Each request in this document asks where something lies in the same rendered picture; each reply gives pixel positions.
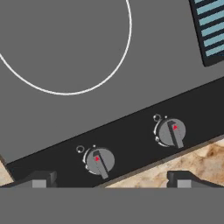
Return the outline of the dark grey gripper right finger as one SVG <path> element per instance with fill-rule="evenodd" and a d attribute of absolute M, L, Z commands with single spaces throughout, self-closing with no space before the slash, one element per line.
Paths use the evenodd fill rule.
<path fill-rule="evenodd" d="M 200 188 L 200 187 L 214 187 L 222 188 L 222 185 L 218 185 L 203 179 L 196 177 L 190 171 L 168 171 L 167 187 L 170 188 Z"/>

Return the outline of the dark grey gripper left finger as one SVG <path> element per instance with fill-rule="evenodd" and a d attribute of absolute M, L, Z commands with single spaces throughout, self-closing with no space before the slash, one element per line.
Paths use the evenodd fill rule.
<path fill-rule="evenodd" d="M 23 188 L 50 188 L 56 187 L 56 171 L 34 171 L 26 178 L 22 178 L 10 184 L 6 188 L 23 187 Z"/>

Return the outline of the grey hob knob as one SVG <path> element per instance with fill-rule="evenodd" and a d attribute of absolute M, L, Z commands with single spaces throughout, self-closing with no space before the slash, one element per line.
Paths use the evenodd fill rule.
<path fill-rule="evenodd" d="M 90 173 L 107 179 L 115 165 L 115 156 L 107 148 L 93 147 L 85 152 L 82 162 Z"/>
<path fill-rule="evenodd" d="M 184 147 L 186 126 L 179 119 L 165 116 L 157 121 L 153 134 L 155 141 L 161 146 L 181 149 Z"/>

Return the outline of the grey and black hob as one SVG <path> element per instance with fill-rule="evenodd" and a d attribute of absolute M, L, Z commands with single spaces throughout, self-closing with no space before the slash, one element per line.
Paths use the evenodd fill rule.
<path fill-rule="evenodd" d="M 0 0 L 0 154 L 17 181 L 115 183 L 224 138 L 224 52 L 201 62 L 192 0 Z M 186 127 L 184 147 L 153 130 Z M 82 162 L 109 149 L 109 176 Z"/>

